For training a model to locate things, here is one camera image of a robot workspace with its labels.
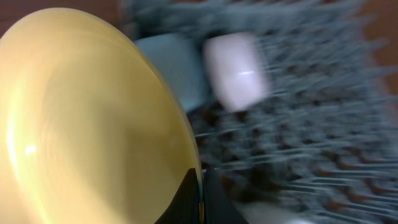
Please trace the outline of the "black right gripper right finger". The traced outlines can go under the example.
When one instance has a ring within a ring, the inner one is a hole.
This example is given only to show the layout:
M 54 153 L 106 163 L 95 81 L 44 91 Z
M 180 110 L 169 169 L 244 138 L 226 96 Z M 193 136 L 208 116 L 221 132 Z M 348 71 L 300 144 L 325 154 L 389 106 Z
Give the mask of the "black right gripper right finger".
M 212 167 L 207 168 L 203 174 L 203 195 L 206 224 L 248 224 L 228 198 Z

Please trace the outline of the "pink bowl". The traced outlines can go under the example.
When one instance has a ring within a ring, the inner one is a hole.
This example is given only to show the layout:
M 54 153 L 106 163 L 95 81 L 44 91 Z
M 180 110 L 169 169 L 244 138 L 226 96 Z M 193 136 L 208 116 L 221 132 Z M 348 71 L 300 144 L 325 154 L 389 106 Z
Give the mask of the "pink bowl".
M 256 43 L 254 35 L 238 32 L 212 37 L 203 44 L 213 93 L 230 113 L 247 110 L 271 94 Z

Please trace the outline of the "pale green cup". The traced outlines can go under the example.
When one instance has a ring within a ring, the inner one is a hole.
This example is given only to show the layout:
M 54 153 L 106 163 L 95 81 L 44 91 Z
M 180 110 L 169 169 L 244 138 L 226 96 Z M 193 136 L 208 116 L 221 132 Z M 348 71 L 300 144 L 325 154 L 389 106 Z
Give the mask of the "pale green cup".
M 296 213 L 264 202 L 238 203 L 234 206 L 249 224 L 315 224 Z

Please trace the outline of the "light blue bowl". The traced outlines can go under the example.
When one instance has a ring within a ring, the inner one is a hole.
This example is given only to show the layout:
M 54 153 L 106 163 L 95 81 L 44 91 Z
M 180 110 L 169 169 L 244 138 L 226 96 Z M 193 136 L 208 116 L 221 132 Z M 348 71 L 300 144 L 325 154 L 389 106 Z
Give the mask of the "light blue bowl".
M 178 34 L 162 34 L 134 42 L 168 83 L 189 113 L 210 97 L 201 56 L 193 42 Z

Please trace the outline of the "yellow plate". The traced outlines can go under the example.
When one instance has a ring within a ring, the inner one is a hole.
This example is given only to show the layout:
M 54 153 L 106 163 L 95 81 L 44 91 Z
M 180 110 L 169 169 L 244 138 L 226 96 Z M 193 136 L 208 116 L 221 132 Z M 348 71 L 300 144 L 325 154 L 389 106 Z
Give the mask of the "yellow plate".
M 142 52 L 69 8 L 1 37 L 1 222 L 155 223 L 187 171 L 193 132 Z

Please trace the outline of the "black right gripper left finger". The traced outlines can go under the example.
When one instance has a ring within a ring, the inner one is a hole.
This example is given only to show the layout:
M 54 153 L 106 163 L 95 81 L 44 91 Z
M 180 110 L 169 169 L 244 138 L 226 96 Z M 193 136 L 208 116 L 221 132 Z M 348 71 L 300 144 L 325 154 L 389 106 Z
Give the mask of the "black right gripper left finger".
M 176 194 L 155 224 L 199 224 L 200 191 L 197 173 L 191 168 L 185 174 Z

